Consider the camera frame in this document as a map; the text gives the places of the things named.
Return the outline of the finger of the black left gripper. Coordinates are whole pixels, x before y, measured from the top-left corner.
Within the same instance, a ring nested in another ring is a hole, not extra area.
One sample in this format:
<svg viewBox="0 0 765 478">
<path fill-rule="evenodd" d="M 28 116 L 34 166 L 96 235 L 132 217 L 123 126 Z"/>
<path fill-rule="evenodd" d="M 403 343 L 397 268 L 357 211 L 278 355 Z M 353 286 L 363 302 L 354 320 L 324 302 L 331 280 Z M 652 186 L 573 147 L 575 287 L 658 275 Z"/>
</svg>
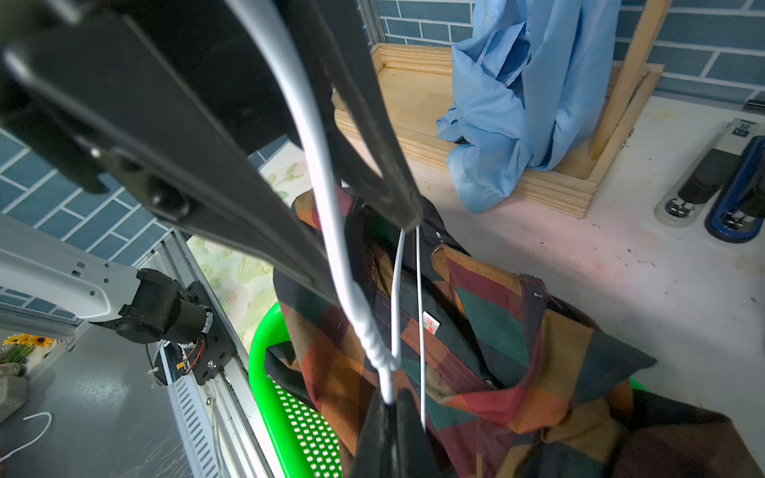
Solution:
<svg viewBox="0 0 765 478">
<path fill-rule="evenodd" d="M 91 193 L 113 175 L 173 226 L 265 259 L 335 302 L 322 241 L 297 221 L 141 26 L 104 12 L 8 35 L 1 71 L 26 103 L 9 129 Z"/>
</svg>

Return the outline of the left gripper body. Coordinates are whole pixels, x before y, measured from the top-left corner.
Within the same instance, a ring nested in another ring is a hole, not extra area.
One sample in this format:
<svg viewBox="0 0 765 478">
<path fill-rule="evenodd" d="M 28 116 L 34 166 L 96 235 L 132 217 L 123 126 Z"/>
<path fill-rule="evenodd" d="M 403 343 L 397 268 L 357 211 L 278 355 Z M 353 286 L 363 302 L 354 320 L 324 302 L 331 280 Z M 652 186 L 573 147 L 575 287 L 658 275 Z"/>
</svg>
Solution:
<svg viewBox="0 0 765 478">
<path fill-rule="evenodd" d="M 247 157 L 295 128 L 221 1 L 5 1 L 1 123 L 69 179 L 159 209 L 280 209 Z"/>
</svg>

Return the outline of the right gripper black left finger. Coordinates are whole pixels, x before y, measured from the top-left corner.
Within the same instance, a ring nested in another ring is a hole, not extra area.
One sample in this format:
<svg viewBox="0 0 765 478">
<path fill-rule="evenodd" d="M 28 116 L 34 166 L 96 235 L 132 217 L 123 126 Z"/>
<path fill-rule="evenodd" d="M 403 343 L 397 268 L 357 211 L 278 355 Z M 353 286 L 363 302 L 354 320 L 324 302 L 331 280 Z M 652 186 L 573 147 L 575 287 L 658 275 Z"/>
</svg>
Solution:
<svg viewBox="0 0 765 478">
<path fill-rule="evenodd" d="M 375 392 L 357 444 L 351 476 L 391 478 L 394 476 L 394 406 Z"/>
</svg>

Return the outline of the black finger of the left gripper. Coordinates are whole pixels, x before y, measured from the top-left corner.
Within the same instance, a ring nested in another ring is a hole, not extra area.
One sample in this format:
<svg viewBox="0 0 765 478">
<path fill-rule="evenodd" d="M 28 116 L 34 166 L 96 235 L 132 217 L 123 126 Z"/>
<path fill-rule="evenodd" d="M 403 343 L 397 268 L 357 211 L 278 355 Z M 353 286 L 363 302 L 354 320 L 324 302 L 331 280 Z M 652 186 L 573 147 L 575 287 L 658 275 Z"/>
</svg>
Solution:
<svg viewBox="0 0 765 478">
<path fill-rule="evenodd" d="M 316 95 L 335 177 L 404 230 L 422 223 L 422 197 L 388 118 L 354 1 L 278 1 Z M 332 97 L 338 93 L 379 172 L 340 132 Z"/>
</svg>

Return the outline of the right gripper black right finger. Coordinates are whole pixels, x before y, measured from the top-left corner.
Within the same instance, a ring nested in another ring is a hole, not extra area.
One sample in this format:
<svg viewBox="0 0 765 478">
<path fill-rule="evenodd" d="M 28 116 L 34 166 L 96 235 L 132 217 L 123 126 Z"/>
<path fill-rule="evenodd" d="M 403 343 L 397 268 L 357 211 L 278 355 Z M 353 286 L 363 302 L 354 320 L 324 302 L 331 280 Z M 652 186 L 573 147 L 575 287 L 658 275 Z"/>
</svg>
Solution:
<svg viewBox="0 0 765 478">
<path fill-rule="evenodd" d="M 394 425 L 394 477 L 441 477 L 430 441 L 420 422 L 416 401 L 409 390 L 398 392 Z"/>
</svg>

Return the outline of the white wire hanger plaid shirt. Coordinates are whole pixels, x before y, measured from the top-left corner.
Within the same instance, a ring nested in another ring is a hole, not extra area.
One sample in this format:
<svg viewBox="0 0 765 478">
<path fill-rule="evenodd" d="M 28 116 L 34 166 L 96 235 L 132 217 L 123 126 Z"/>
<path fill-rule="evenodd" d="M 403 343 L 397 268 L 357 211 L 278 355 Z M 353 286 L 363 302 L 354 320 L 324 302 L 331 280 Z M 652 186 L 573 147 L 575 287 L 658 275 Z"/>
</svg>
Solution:
<svg viewBox="0 0 765 478">
<path fill-rule="evenodd" d="M 396 407 L 394 374 L 402 363 L 402 262 L 406 252 L 406 235 L 418 232 L 420 225 L 412 230 L 398 227 L 400 233 L 390 286 L 390 340 L 385 341 L 374 322 L 372 306 L 352 274 L 345 223 L 337 193 L 337 177 L 334 175 L 317 98 L 296 43 L 276 3 L 230 1 L 227 5 L 263 56 L 286 101 L 306 155 L 334 290 L 344 314 L 378 373 L 382 399 L 388 406 Z"/>
</svg>

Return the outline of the plaid long-sleeve shirt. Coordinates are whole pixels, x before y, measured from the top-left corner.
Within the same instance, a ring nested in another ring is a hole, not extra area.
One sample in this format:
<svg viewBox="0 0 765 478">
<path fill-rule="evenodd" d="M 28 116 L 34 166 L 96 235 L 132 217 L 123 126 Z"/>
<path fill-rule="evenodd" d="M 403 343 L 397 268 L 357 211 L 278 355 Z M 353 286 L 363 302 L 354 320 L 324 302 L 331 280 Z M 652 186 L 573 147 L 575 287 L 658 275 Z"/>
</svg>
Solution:
<svg viewBox="0 0 765 478">
<path fill-rule="evenodd" d="M 720 413 L 634 390 L 655 360 L 544 283 L 472 258 L 424 203 L 398 231 L 339 195 L 354 278 L 384 339 L 402 331 L 394 386 L 445 477 L 758 477 Z"/>
</svg>

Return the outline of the light blue long-sleeve shirt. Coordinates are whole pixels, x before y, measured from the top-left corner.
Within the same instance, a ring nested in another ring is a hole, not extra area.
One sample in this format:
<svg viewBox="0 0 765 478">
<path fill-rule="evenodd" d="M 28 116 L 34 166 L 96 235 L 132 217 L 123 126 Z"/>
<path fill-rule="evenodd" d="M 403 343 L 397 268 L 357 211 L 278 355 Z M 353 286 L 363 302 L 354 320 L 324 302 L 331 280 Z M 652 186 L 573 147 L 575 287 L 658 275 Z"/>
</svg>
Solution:
<svg viewBox="0 0 765 478">
<path fill-rule="evenodd" d="M 470 38 L 451 47 L 453 105 L 437 123 L 466 208 L 510 197 L 523 173 L 550 171 L 595 131 L 608 89 L 617 1 L 479 1 Z"/>
</svg>

